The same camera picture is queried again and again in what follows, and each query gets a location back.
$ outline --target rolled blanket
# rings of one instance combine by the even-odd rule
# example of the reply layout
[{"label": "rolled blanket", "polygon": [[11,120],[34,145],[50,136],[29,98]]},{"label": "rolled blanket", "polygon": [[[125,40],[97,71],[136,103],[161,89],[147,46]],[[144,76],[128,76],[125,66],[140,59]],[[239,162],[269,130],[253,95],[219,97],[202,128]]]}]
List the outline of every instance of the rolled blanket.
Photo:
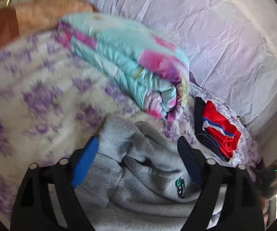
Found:
[{"label": "rolled blanket", "polygon": [[65,15],[58,40],[114,79],[147,113],[174,121],[189,93],[189,61],[142,24],[97,13]]}]

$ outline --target blue stripe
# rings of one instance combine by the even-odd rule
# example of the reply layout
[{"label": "blue stripe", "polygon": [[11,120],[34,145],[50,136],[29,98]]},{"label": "blue stripe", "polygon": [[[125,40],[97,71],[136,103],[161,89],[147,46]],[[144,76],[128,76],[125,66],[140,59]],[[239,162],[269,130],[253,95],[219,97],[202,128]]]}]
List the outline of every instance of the blue stripe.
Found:
[{"label": "blue stripe", "polygon": [[232,133],[226,131],[226,130],[224,129],[223,126],[221,126],[220,124],[218,124],[218,123],[216,123],[216,122],[211,121],[211,120],[208,119],[207,117],[203,117],[203,118],[202,118],[202,122],[204,122],[204,121],[207,121],[210,125],[217,126],[217,127],[221,128],[221,129],[223,130],[223,132],[224,132],[226,135],[228,135],[228,136],[231,136],[231,137],[234,137],[234,136],[235,136],[234,134],[232,134]]}]

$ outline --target bed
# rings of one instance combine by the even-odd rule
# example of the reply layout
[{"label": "bed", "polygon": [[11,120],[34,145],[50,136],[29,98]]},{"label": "bed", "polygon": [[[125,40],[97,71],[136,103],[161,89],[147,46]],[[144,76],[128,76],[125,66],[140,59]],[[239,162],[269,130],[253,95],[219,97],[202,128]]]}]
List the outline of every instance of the bed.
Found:
[{"label": "bed", "polygon": [[[277,111],[274,24],[259,29],[255,10],[246,12],[239,0],[88,1],[102,13],[145,24],[185,51],[192,82],[187,107],[178,121],[170,123],[140,111],[114,82],[56,42],[54,30],[22,38],[1,50],[0,220],[6,227],[29,164],[48,166],[69,157],[83,147],[107,114],[147,121],[173,142],[184,135],[207,158],[223,164],[195,137],[194,98],[200,96],[212,100],[242,132],[228,165],[249,167],[261,160],[250,132],[260,133]],[[277,13],[274,1],[267,1]]]}]

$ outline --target floral blanket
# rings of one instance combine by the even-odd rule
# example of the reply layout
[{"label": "floral blanket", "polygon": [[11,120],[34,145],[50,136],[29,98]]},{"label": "floral blanket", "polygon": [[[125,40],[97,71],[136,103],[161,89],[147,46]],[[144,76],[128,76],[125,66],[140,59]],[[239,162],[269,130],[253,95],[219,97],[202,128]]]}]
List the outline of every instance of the floral blanket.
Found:
[{"label": "floral blanket", "polygon": [[212,100],[242,133],[229,165],[259,162],[258,146],[236,114],[191,84],[183,114],[174,122],[156,119],[95,67],[54,39],[56,32],[22,38],[0,51],[0,220],[10,226],[18,187],[28,166],[53,165],[82,148],[107,114],[147,121],[171,141],[183,135],[223,164],[194,134],[194,98]]},{"label": "floral blanket", "polygon": [[64,15],[59,41],[106,74],[141,109],[175,121],[186,106],[189,61],[173,43],[138,22],[97,13]]}]

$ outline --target blue gripper pad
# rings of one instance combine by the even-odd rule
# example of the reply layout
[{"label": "blue gripper pad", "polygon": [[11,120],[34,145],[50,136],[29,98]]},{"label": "blue gripper pad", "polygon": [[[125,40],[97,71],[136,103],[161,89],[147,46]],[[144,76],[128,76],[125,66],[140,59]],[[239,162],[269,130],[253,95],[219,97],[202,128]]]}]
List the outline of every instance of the blue gripper pad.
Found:
[{"label": "blue gripper pad", "polygon": [[83,149],[85,149],[85,151],[81,154],[78,162],[73,168],[71,180],[71,186],[73,189],[84,182],[87,172],[90,169],[93,159],[95,158],[99,149],[98,138],[91,137],[91,139],[88,141]]}]

